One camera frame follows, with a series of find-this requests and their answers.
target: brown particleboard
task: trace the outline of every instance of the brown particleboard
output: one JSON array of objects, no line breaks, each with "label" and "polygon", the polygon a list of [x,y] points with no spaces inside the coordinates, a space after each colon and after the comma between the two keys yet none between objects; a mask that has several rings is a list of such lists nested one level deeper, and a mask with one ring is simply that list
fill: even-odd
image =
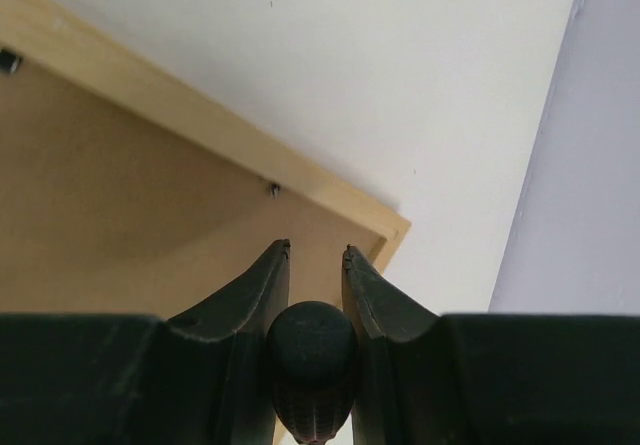
[{"label": "brown particleboard", "polygon": [[292,303],[378,235],[39,66],[0,76],[0,308],[169,317],[290,238]]}]

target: white wall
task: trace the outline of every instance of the white wall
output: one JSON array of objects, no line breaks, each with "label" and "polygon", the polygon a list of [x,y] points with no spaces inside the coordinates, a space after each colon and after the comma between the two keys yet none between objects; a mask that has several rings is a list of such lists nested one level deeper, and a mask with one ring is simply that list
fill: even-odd
[{"label": "white wall", "polygon": [[420,302],[487,309],[571,0],[58,1],[399,208]]},{"label": "white wall", "polygon": [[578,0],[491,308],[640,313],[640,0]]}]

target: light wood trim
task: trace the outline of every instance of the light wood trim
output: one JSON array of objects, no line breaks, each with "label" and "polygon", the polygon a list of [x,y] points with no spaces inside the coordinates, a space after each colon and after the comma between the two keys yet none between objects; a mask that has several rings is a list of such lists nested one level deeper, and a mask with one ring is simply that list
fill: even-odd
[{"label": "light wood trim", "polygon": [[375,232],[388,242],[376,259],[382,268],[410,226],[395,211],[115,43],[51,0],[0,0],[0,44]]},{"label": "light wood trim", "polygon": [[285,433],[287,433],[287,429],[284,428],[280,420],[276,420],[276,430],[273,433],[273,445],[278,445],[284,438]]}]

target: ribbed knob stem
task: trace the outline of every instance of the ribbed knob stem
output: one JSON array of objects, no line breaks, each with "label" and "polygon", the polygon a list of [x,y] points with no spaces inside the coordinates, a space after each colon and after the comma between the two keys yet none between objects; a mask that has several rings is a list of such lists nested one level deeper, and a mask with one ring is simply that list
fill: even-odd
[{"label": "ribbed knob stem", "polygon": [[299,443],[335,437],[353,405],[358,339],[336,307],[302,302],[284,310],[267,335],[273,404]]}]

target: screw head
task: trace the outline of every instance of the screw head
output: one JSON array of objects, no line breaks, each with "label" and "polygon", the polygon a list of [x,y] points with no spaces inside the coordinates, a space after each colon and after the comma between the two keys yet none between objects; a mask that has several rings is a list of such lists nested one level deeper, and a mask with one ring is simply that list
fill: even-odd
[{"label": "screw head", "polygon": [[279,193],[280,193],[280,185],[278,185],[277,183],[272,183],[269,186],[269,195],[271,195],[271,198],[278,198]]},{"label": "screw head", "polygon": [[0,49],[0,71],[12,75],[18,71],[22,57],[7,49]]}]

